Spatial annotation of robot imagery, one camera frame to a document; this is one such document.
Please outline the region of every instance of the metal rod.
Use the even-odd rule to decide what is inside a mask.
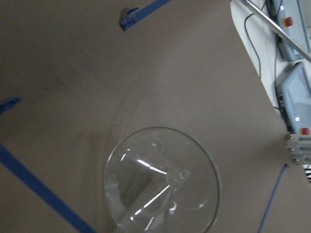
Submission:
[[[296,49],[302,56],[304,56],[309,62],[311,62],[311,55],[305,51],[296,41],[294,41],[286,32],[284,32],[272,19],[270,19],[261,9],[259,9],[250,0],[241,0],[255,15],[262,18],[267,25],[282,39],[288,42],[294,49]]]

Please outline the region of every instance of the blue tape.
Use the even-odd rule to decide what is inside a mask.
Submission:
[[[265,210],[265,212],[264,212],[264,214],[263,214],[263,217],[262,217],[262,220],[261,220],[261,223],[260,223],[260,226],[259,226],[259,230],[258,230],[257,233],[261,233],[261,232],[262,232],[263,226],[264,226],[264,224],[265,224],[265,222],[266,222],[266,219],[267,219],[267,217],[268,217],[268,213],[269,213],[270,208],[271,208],[272,201],[273,201],[273,199],[274,199],[274,197],[275,197],[275,195],[276,195],[276,190],[277,190],[277,188],[278,188],[278,185],[280,184],[280,181],[281,181],[281,178],[282,178],[282,176],[283,176],[283,174],[284,174],[285,169],[287,169],[287,168],[289,168],[289,167],[290,167],[290,166],[288,166],[287,164],[285,164],[285,165],[282,167],[282,170],[280,171],[280,174],[279,174],[279,176],[278,176],[278,178],[277,178],[276,184],[275,184],[274,189],[273,189],[273,191],[272,191],[272,194],[271,194],[271,197],[270,197],[270,199],[269,199],[269,202],[268,202],[268,205],[267,205],[267,207],[266,207],[266,210]]]
[[[57,195],[46,187],[26,167],[24,167],[9,151],[0,144],[0,161],[14,175],[23,181],[31,190],[41,197],[50,207],[67,220],[81,233],[95,233],[76,213],[74,213]]]
[[[170,0],[156,0],[146,6],[145,8],[138,10],[139,8],[133,8],[126,12],[126,15],[124,17],[124,21],[120,22],[120,26],[124,31],[132,27],[134,24],[138,23],[157,9],[159,9],[161,6],[168,3]]]
[[[10,98],[9,100],[1,103],[0,104],[0,114],[8,111],[10,108],[12,108],[18,102],[20,102],[20,99],[16,98],[16,97],[13,97],[13,98]]]

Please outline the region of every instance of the red button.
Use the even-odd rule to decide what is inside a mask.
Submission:
[[[293,19],[292,17],[288,17],[284,20],[284,25],[285,27],[290,27],[290,26],[293,26],[294,22],[293,22]]]
[[[310,135],[310,129],[309,128],[302,128],[302,134],[303,135]]]

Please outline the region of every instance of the clear glass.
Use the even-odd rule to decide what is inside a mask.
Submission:
[[[220,178],[199,143],[152,127],[114,148],[104,193],[114,221],[127,233],[205,233],[216,221]]]

